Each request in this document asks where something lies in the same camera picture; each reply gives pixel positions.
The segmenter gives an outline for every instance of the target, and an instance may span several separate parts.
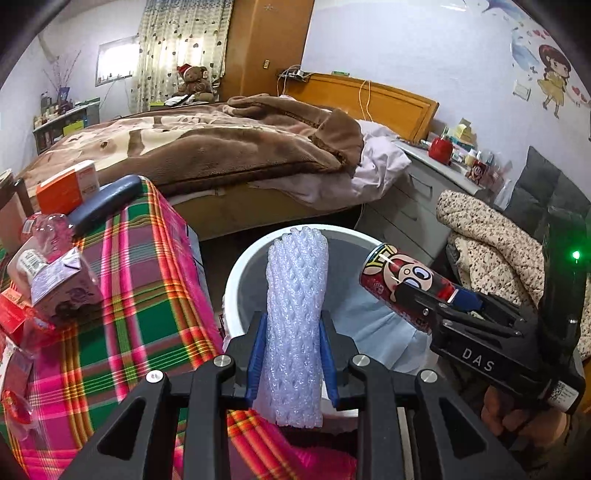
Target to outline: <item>curtain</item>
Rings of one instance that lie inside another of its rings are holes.
[[[148,0],[139,26],[139,62],[132,82],[132,106],[174,96],[177,66],[207,67],[211,82],[223,76],[233,0]]]

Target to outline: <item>plaid tablecloth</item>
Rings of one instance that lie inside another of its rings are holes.
[[[18,442],[2,415],[0,430],[31,479],[57,478],[148,371],[191,371],[221,351],[186,231],[145,181],[142,197],[79,242],[100,278],[102,311],[72,325],[35,360],[29,400],[42,435]],[[182,472],[185,418],[181,413],[173,478]],[[253,411],[229,413],[228,435],[233,479],[355,474],[347,455],[295,449]]]

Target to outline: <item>white bucket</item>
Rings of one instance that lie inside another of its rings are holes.
[[[402,345],[401,350],[405,351],[405,345],[412,339],[414,350],[412,353],[406,352],[406,355],[413,359],[417,356],[423,358],[428,347],[426,340],[423,342],[423,338],[416,335],[421,332],[417,332],[359,285],[359,273],[368,255],[382,242],[334,225],[298,225],[296,228],[304,226],[320,230],[329,243],[329,274],[323,309],[331,313],[337,331],[351,336],[361,353],[370,355],[388,367],[389,360],[393,364],[393,359],[402,355],[402,352],[393,352],[392,345],[399,343]],[[284,233],[290,233],[291,228],[282,228],[256,241],[232,268],[223,302],[223,323],[227,334],[225,344],[229,339],[246,333],[254,312],[267,311],[267,253],[273,241]],[[343,299],[351,298],[360,299],[358,309],[355,304],[352,307],[350,302],[342,307]],[[356,410],[337,413],[325,399],[324,391],[322,412],[325,418],[356,417]]]

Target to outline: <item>white bed sheet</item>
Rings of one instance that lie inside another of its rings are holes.
[[[398,135],[388,127],[364,120],[357,122],[365,146],[353,178],[346,173],[301,173],[253,181],[249,186],[281,190],[317,210],[339,210],[380,199],[411,161],[394,144]]]

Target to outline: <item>window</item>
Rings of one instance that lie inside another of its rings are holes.
[[[131,77],[139,59],[138,37],[122,38],[99,46],[96,86]]]

